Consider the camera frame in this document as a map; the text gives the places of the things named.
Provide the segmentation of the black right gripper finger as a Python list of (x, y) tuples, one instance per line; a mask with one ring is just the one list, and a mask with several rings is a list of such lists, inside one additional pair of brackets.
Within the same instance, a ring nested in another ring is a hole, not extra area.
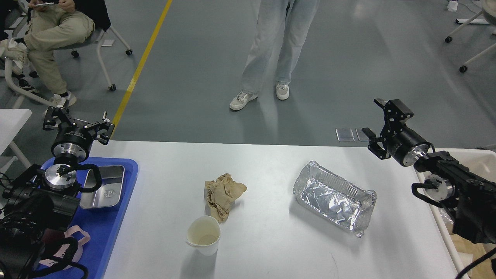
[(414, 113), (399, 99), (386, 102), (381, 98), (374, 99), (384, 113), (384, 127), (381, 134), (398, 134), (407, 126), (406, 122), (413, 118)]
[(362, 132), (368, 138), (368, 150), (370, 150), (376, 157), (381, 160), (389, 159), (391, 157), (388, 151), (385, 148), (381, 148), (379, 145), (379, 143), (384, 143), (384, 137), (377, 137), (377, 135), (368, 127), (362, 128)]

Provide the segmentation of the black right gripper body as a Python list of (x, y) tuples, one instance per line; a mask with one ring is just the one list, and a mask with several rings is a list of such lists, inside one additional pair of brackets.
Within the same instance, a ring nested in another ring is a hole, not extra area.
[(383, 135), (383, 146), (387, 153), (402, 166), (412, 166), (428, 152), (431, 143), (410, 128), (399, 132), (388, 131)]

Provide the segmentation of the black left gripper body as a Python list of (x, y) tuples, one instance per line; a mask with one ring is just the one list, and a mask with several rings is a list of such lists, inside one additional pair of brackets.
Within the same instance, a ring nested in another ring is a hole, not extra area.
[(66, 153), (82, 162), (88, 159), (94, 139), (92, 134), (81, 127), (59, 126), (51, 151), (54, 157)]

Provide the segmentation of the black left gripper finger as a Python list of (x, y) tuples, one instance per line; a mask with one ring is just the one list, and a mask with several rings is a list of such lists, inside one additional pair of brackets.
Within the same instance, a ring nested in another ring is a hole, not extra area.
[(101, 121), (89, 122), (83, 126), (83, 129), (92, 136), (93, 140), (99, 141), (103, 145), (107, 145), (112, 136), (115, 124), (107, 118), (107, 112), (103, 113)]
[(66, 100), (62, 106), (48, 106), (43, 120), (44, 131), (77, 127), (76, 119), (70, 115), (69, 103), (70, 100)]

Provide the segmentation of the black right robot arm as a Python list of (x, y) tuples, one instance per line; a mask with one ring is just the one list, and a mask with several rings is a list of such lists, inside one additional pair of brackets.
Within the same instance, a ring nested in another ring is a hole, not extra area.
[(462, 165), (447, 151), (429, 152), (432, 143), (407, 127), (414, 113), (398, 99), (374, 99), (384, 113), (384, 127), (377, 136), (370, 128), (362, 132), (369, 140), (368, 149), (379, 159), (394, 158), (404, 167), (413, 166), (430, 175), (422, 183), (412, 184), (415, 197), (452, 218), (454, 234), (473, 243), (496, 241), (496, 185)]

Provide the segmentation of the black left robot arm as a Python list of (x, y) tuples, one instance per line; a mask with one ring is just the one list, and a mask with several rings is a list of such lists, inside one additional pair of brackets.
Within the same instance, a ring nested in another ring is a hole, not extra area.
[(51, 246), (67, 245), (64, 256), (46, 251), (46, 230), (64, 232), (80, 205), (79, 193), (93, 193), (102, 186), (98, 167), (85, 163), (94, 141), (107, 145), (115, 125), (107, 119), (85, 122), (71, 117), (69, 102), (48, 107), (43, 129), (57, 128), (51, 147), (53, 165), (42, 169), (30, 166), (2, 193), (7, 200), (1, 219), (1, 278), (32, 279), (59, 272), (67, 266), (80, 269), (88, 278), (88, 268), (73, 261), (78, 242), (73, 237), (55, 240)]

